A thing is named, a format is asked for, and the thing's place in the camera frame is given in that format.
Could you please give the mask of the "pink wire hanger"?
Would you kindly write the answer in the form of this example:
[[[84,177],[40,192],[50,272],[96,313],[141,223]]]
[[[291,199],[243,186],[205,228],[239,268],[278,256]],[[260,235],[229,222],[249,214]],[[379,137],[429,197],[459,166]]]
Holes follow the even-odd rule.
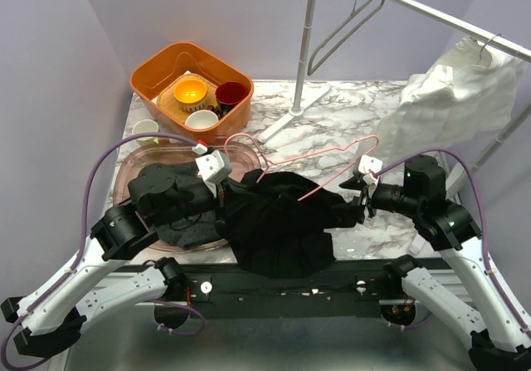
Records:
[[[314,151],[314,152],[310,152],[310,153],[307,153],[307,154],[298,155],[298,156],[295,156],[295,157],[292,157],[292,158],[287,158],[287,159],[282,159],[282,160],[275,161],[275,160],[269,159],[266,156],[266,153],[264,152],[264,150],[261,147],[261,145],[258,143],[258,140],[257,140],[257,138],[255,136],[252,136],[252,135],[246,134],[246,133],[235,133],[235,134],[232,134],[228,138],[225,139],[222,147],[223,147],[223,151],[226,154],[228,154],[227,147],[228,147],[229,143],[232,140],[234,140],[235,138],[237,138],[237,137],[243,137],[243,138],[249,139],[252,142],[256,152],[258,153],[258,156],[262,159],[263,163],[265,164],[265,167],[263,168],[263,171],[262,171],[261,175],[256,180],[258,183],[266,176],[266,174],[269,172],[271,167],[275,167],[275,166],[279,166],[279,165],[283,165],[283,164],[293,163],[295,161],[300,161],[301,159],[307,159],[307,158],[315,157],[315,156],[318,156],[318,155],[323,155],[323,154],[326,154],[326,153],[329,153],[329,152],[333,152],[333,151],[345,152],[346,150],[348,150],[351,147],[353,147],[355,144],[359,144],[359,143],[362,143],[364,141],[373,139],[374,140],[374,144],[367,151],[365,151],[363,153],[364,155],[369,155],[372,151],[374,151],[379,146],[379,143],[380,143],[379,138],[375,134],[369,134],[369,135],[363,136],[360,139],[354,139],[354,140],[352,140],[351,142],[349,142],[348,144],[346,144],[343,147],[341,147],[341,146],[328,147],[328,148],[320,149],[320,150],[317,150],[317,151]]]

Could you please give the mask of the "white skirt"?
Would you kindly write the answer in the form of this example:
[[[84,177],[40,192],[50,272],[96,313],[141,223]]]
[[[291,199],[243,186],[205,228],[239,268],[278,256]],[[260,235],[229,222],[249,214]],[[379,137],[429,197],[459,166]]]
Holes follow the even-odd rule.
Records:
[[[416,151],[449,148],[511,119],[525,61],[467,37],[423,74],[410,76],[398,107],[373,130],[372,156],[390,164]]]

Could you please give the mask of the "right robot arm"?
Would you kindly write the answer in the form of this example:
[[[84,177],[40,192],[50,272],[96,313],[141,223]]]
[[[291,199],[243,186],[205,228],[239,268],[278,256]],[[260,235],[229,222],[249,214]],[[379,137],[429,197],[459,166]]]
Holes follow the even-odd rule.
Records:
[[[405,162],[402,185],[381,183],[383,172],[381,160],[363,155],[357,172],[341,186],[360,192],[362,215],[383,210],[410,218],[460,279],[472,303],[450,292],[410,255],[384,266],[378,289],[424,305],[458,336],[476,369],[528,370],[530,314],[495,270],[474,218],[447,198],[445,170],[435,158],[418,154]]]

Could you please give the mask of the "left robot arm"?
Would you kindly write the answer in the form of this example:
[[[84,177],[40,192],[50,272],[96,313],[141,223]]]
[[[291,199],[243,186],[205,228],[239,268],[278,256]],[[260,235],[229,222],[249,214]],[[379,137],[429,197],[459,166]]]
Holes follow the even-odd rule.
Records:
[[[158,240],[157,225],[173,224],[218,208],[230,164],[207,155],[188,164],[150,164],[128,183],[129,198],[91,228],[75,255],[41,287],[1,304],[14,330],[7,343],[44,363],[69,349],[106,316],[142,301],[180,300],[188,279],[169,257],[128,280],[98,289],[107,275]]]

